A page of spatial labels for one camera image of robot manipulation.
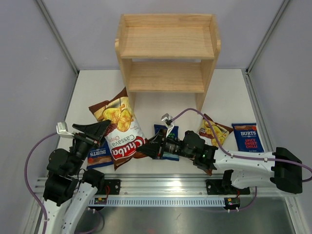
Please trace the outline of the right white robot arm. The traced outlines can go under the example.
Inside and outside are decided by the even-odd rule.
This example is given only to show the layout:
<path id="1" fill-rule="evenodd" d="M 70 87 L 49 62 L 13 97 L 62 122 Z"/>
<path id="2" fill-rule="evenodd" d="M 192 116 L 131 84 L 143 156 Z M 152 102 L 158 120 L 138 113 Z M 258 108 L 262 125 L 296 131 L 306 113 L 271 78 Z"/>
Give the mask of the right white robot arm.
<path id="1" fill-rule="evenodd" d="M 191 159 L 194 166 L 208 173 L 221 170 L 224 172 L 221 187 L 226 193 L 271 185 L 291 194 L 303 192 L 302 162 L 283 147 L 266 153 L 226 151 L 206 144 L 193 131 L 186 131 L 184 139 L 179 140 L 167 138 L 166 130 L 160 130 L 137 152 L 152 159 L 169 153 Z"/>

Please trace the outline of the Chuba cassava chips bag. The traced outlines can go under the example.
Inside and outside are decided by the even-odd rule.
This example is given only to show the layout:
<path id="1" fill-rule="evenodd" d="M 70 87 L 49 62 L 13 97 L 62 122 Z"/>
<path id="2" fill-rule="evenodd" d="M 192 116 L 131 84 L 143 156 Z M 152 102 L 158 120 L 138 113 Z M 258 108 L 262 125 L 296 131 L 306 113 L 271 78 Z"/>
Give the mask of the Chuba cassava chips bag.
<path id="1" fill-rule="evenodd" d="M 132 158 L 146 157 L 145 154 L 137 151 L 137 148 L 143 146 L 148 140 L 132 110 L 125 88 L 111 100 L 90 106 L 89 111 L 98 122 L 111 121 L 104 137 L 108 143 L 115 170 Z"/>
<path id="2" fill-rule="evenodd" d="M 214 122 L 207 114 L 204 116 L 208 121 L 205 118 L 202 119 L 198 135 L 208 145 L 219 147 L 217 140 L 223 145 L 230 133 L 233 132 L 233 128 Z"/>

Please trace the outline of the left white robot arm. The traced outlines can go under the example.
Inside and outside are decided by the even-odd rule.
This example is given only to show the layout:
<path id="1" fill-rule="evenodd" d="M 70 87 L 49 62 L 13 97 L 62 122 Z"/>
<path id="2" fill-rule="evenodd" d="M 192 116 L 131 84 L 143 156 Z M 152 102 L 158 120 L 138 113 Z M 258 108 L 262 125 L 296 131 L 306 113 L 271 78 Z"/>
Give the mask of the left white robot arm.
<path id="1" fill-rule="evenodd" d="M 44 234 L 72 234 L 78 221 L 95 194 L 105 189 L 104 173 L 91 169 L 77 178 L 92 148 L 105 142 L 105 132 L 111 121 L 105 120 L 89 125 L 73 124 L 75 133 L 68 131 L 66 122 L 56 126 L 60 137 L 71 138 L 69 150 L 59 148 L 49 156 L 48 178 L 44 187 Z"/>

